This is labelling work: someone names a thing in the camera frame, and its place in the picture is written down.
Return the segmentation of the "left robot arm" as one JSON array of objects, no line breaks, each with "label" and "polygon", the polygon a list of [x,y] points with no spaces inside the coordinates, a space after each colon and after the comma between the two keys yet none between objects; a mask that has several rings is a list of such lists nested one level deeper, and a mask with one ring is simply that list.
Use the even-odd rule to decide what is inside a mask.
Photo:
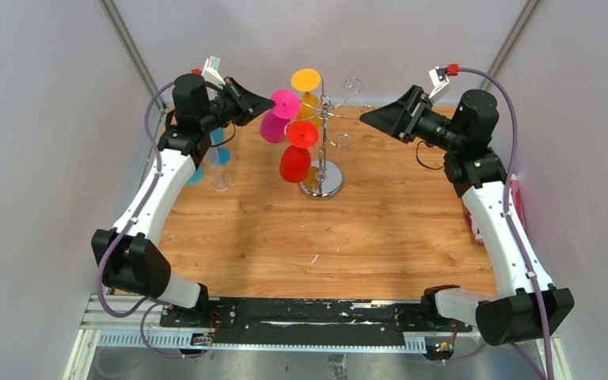
[{"label": "left robot arm", "polygon": [[243,127],[276,103],[248,91],[232,77],[217,85],[201,74],[187,73],[159,91],[166,90],[172,92],[174,109],[166,115],[165,131],[159,138],[150,129],[150,116],[144,116],[146,136],[154,150],[146,181],[113,226],[98,229],[92,236],[95,287],[102,308],[113,317],[128,317],[136,309],[112,309],[105,288],[142,295],[139,305],[151,301],[173,307],[190,326],[200,327],[211,316],[207,287],[174,274],[158,249],[163,226],[211,148],[211,133],[230,125]]}]

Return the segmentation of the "chrome wine glass rack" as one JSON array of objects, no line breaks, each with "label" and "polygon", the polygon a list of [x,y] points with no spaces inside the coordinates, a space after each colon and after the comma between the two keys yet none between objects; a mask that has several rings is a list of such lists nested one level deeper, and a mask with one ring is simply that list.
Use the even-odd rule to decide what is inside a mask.
[{"label": "chrome wine glass rack", "polygon": [[306,117],[305,120],[321,121],[321,145],[318,148],[318,156],[311,160],[307,178],[298,183],[300,192],[313,200],[330,200],[337,196],[344,186],[344,174],[338,164],[328,158],[327,150],[329,146],[347,148],[352,144],[352,138],[346,132],[339,132],[337,137],[331,139],[329,124],[333,119],[359,119],[358,116],[341,115],[338,108],[346,105],[362,91],[363,82],[359,78],[347,78],[343,87],[352,89],[353,92],[342,101],[334,103],[325,93],[325,83],[321,79],[321,94],[313,96],[320,104],[314,105],[312,101],[300,100],[302,107],[313,112],[313,115]]}]

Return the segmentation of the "blue wine glass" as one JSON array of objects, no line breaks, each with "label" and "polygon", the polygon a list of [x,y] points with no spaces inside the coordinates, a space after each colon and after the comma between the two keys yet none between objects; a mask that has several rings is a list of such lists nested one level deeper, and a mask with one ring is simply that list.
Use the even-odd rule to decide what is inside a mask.
[{"label": "blue wine glass", "polygon": [[204,177],[203,168],[198,168],[187,180],[187,185],[198,184]]},{"label": "blue wine glass", "polygon": [[219,143],[223,143],[226,140],[225,129],[219,128],[214,130],[211,134],[211,147],[207,153],[209,162],[212,165],[225,165],[231,159],[231,153],[228,149],[223,146],[216,146]]}]

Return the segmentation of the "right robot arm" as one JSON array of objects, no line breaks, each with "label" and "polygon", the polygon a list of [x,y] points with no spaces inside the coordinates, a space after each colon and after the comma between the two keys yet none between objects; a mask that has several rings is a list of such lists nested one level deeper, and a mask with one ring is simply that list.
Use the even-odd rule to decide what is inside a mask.
[{"label": "right robot arm", "polygon": [[507,170],[489,145],[499,120],[496,98],[484,90],[467,90],[447,118],[413,85],[398,100],[359,119],[403,143],[422,139],[444,150],[446,178],[491,259],[497,297],[453,285],[428,288],[421,299],[424,326],[437,331],[454,319],[477,328],[492,346],[552,336],[573,309],[574,298],[568,288],[554,285],[517,218],[516,202],[505,187]]}]

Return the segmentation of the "pink wine glass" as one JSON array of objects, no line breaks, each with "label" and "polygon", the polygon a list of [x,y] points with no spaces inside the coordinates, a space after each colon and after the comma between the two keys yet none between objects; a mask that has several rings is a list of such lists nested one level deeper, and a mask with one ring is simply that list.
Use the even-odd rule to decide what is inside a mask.
[{"label": "pink wine glass", "polygon": [[299,114],[302,106],[298,96],[288,89],[276,90],[271,100],[275,105],[260,122],[260,135],[266,142],[277,144],[285,139],[285,127]]}]

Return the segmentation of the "blue wine glass front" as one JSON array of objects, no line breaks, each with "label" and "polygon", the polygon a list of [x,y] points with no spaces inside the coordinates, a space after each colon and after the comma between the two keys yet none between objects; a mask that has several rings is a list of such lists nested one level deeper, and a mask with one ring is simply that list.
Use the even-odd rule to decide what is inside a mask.
[{"label": "blue wine glass front", "polygon": [[187,185],[198,184],[204,177],[203,168],[198,168],[187,180]]}]

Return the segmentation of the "clear wine glass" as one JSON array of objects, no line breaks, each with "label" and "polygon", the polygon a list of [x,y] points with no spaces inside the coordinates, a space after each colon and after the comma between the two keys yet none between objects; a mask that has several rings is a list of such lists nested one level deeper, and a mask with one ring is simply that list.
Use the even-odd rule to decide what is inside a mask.
[{"label": "clear wine glass", "polygon": [[231,175],[224,171],[224,165],[212,165],[208,160],[211,168],[211,187],[216,192],[224,192],[232,185]]}]

